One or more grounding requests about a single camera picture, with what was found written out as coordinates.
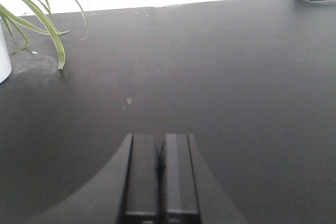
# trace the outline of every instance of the black tabletop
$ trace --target black tabletop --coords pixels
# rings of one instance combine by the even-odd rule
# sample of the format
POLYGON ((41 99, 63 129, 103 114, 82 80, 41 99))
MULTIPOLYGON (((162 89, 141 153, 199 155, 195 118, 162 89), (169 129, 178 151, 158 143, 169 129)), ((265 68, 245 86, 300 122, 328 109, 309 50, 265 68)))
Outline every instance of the black tabletop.
POLYGON ((335 2, 87 15, 86 40, 79 13, 55 15, 71 29, 63 71, 48 36, 28 32, 30 46, 11 56, 0 84, 0 223, 25 223, 67 198, 127 133, 194 133, 250 223, 334 222, 335 2))

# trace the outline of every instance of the stain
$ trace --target stain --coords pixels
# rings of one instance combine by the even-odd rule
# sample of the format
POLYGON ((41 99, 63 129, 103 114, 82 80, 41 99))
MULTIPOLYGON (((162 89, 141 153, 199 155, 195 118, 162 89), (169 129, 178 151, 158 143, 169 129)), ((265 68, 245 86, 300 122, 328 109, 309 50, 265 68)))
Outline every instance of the stain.
POLYGON ((37 70, 41 74, 53 74, 57 71, 57 61, 51 56, 20 51, 11 55, 12 75, 37 70))
POLYGON ((277 38, 279 38, 279 39, 283 39, 283 38, 284 38, 284 37, 281 36, 280 34, 275 34, 275 36, 276 36, 277 38))

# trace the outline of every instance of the white flower pot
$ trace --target white flower pot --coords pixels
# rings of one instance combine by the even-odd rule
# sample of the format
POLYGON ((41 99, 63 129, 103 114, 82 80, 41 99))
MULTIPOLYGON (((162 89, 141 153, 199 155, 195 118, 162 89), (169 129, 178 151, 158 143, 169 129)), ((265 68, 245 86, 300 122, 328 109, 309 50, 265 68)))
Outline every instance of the white flower pot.
POLYGON ((11 71, 12 65, 9 60, 6 42, 0 24, 0 83, 9 76, 11 71))

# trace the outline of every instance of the spider plant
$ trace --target spider plant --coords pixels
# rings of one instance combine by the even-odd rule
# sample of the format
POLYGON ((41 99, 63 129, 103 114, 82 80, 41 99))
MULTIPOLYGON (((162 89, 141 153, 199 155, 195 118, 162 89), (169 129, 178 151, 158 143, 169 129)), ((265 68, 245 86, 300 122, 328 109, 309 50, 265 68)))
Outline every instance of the spider plant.
MULTIPOLYGON (((41 23, 44 25, 45 28, 41 29, 33 25, 32 23, 28 22, 27 20, 14 15, 0 3, 0 18, 4 22, 4 25, 7 28, 8 32, 10 33, 13 41, 15 41, 15 37, 12 27, 14 27, 22 35, 25 41, 24 45, 18 48, 15 52, 25 49, 29 43, 26 34, 21 29, 22 27, 28 28, 41 34, 50 35, 58 52, 58 69, 63 69, 66 57, 63 44, 59 39, 59 35, 64 34, 68 31, 58 31, 57 28, 55 27, 55 21, 50 10, 49 0, 21 0, 21 1, 24 2, 33 11, 33 13, 37 16, 37 18, 39 19, 39 21, 41 21, 41 23)), ((88 34, 87 18, 84 14, 83 8, 78 0, 74 1, 79 6, 80 11, 83 15, 88 34)))

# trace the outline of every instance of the black desk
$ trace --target black desk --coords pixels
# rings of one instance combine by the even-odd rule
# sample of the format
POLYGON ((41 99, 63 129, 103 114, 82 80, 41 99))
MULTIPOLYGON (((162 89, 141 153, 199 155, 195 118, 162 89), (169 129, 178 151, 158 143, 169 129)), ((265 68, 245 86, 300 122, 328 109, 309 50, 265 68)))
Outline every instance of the black desk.
POLYGON ((303 0, 103 10, 80 40, 80 14, 56 15, 64 70, 29 32, 0 84, 0 223, 67 198, 128 132, 194 133, 250 223, 333 223, 335 18, 303 0))

